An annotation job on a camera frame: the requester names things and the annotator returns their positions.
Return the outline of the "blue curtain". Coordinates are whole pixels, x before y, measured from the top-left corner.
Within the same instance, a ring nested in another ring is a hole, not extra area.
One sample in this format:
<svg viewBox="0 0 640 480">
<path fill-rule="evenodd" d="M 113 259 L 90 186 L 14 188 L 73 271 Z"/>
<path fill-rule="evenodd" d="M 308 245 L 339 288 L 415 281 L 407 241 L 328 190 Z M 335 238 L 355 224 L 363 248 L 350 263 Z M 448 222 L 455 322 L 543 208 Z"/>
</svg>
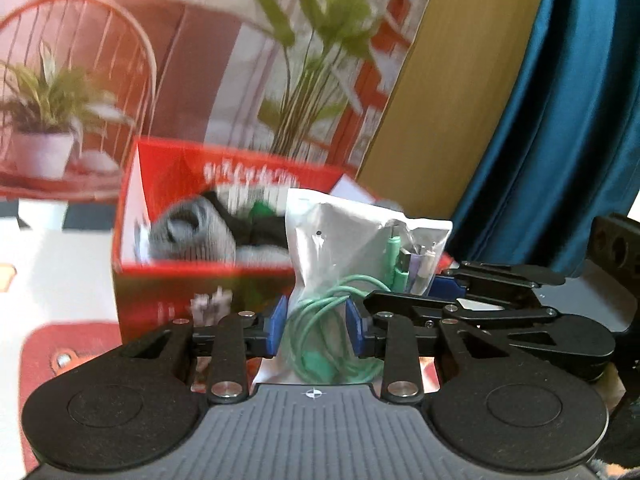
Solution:
<svg viewBox="0 0 640 480">
<path fill-rule="evenodd" d="M 541 0 L 448 252 L 574 275 L 594 218 L 638 191 L 639 0 Z"/>
</svg>

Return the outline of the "black and grey glove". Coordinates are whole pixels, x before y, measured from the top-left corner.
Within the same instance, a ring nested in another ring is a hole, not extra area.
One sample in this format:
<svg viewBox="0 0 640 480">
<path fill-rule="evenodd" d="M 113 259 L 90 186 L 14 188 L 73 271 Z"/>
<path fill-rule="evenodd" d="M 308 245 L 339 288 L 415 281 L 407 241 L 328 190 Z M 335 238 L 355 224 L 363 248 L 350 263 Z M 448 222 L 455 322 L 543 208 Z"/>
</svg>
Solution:
<svg viewBox="0 0 640 480">
<path fill-rule="evenodd" d="M 238 246 L 277 246 L 288 249 L 288 239 L 285 233 L 285 218 L 283 216 L 262 216 L 253 219 L 242 219 L 230 214 L 226 206 L 221 203 L 214 190 L 202 193 L 211 203 L 220 218 L 224 220 L 231 232 L 235 244 Z"/>
</svg>

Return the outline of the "green leaf-shaped sachet with tassel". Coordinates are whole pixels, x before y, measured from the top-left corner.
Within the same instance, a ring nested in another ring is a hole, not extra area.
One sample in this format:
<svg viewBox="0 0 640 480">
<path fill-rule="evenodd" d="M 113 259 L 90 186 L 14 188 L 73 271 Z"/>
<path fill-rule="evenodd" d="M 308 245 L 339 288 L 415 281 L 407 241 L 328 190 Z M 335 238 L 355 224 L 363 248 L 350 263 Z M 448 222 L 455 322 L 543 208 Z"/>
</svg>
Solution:
<svg viewBox="0 0 640 480">
<path fill-rule="evenodd" d="M 250 220 L 265 219 L 271 217 L 282 217 L 283 212 L 278 211 L 275 206 L 263 200 L 255 200 L 248 210 L 247 218 Z"/>
</svg>

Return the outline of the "printed room backdrop poster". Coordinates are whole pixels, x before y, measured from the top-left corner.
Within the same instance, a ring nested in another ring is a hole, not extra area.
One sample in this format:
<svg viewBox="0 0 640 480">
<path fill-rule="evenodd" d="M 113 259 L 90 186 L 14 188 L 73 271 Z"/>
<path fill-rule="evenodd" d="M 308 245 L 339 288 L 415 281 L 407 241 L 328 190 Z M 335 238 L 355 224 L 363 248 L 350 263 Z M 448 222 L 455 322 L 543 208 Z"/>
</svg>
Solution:
<svg viewBox="0 0 640 480">
<path fill-rule="evenodd" d="M 428 0 L 1 0 L 1 193 L 110 202 L 146 138 L 362 165 Z"/>
</svg>

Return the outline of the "cartoon printed table mat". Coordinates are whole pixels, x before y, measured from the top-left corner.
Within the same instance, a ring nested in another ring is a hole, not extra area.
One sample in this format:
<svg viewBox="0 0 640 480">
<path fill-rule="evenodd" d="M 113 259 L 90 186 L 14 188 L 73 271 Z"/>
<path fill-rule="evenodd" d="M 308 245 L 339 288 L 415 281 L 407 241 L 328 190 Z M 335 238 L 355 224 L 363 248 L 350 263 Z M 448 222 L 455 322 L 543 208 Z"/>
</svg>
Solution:
<svg viewBox="0 0 640 480">
<path fill-rule="evenodd" d="M 20 415 L 32 389 L 119 343 L 112 204 L 1 204 L 1 475 L 22 478 Z"/>
</svg>

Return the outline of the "plastic bag with green cable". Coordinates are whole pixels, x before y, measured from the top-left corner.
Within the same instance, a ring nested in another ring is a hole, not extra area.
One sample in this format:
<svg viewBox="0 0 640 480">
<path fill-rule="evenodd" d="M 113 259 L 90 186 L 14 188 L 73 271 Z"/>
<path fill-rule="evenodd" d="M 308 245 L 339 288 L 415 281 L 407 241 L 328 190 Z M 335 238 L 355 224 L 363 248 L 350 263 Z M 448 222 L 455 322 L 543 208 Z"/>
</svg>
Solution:
<svg viewBox="0 0 640 480">
<path fill-rule="evenodd" d="M 403 212 L 311 190 L 288 193 L 288 251 L 295 286 L 277 354 L 265 359 L 258 382 L 341 385 L 376 382 L 383 364 L 358 358 L 349 341 L 349 301 L 393 292 L 404 270 L 401 249 L 421 262 L 419 292 L 431 287 L 452 231 L 449 220 L 409 218 Z"/>
</svg>

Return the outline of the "white cloth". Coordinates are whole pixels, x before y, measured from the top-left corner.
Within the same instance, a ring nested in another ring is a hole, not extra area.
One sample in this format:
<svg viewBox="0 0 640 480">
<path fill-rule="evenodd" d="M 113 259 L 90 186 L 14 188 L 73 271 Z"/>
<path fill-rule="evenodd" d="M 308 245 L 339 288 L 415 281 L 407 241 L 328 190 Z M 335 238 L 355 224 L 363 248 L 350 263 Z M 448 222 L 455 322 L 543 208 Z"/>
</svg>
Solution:
<svg viewBox="0 0 640 480">
<path fill-rule="evenodd" d="M 150 249 L 150 231 L 148 224 L 134 224 L 134 260 L 137 263 L 149 264 L 152 261 Z"/>
</svg>

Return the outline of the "red strawberry box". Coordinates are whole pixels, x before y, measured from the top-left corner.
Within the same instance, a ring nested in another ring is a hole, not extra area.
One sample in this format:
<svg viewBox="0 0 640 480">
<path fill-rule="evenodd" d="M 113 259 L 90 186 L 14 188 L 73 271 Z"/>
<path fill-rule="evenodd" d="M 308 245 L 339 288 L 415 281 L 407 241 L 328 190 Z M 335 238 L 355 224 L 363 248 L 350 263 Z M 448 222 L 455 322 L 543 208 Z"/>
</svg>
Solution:
<svg viewBox="0 0 640 480">
<path fill-rule="evenodd" d="M 294 270 L 285 234 L 292 188 L 358 202 L 385 234 L 440 254 L 452 224 L 373 206 L 341 169 L 189 142 L 134 144 L 118 203 L 112 268 L 122 341 L 175 318 L 212 326 L 288 296 Z"/>
</svg>

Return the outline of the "grey knitted cloth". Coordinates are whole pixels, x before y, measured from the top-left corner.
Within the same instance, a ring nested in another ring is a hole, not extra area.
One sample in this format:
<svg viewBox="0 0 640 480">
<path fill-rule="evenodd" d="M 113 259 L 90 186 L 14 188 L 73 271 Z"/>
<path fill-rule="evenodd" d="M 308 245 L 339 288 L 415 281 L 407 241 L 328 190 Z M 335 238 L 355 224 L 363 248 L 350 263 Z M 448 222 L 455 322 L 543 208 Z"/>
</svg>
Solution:
<svg viewBox="0 0 640 480">
<path fill-rule="evenodd" d="M 202 196 L 168 207 L 151 226 L 153 260 L 234 263 L 235 240 L 214 206 Z"/>
</svg>

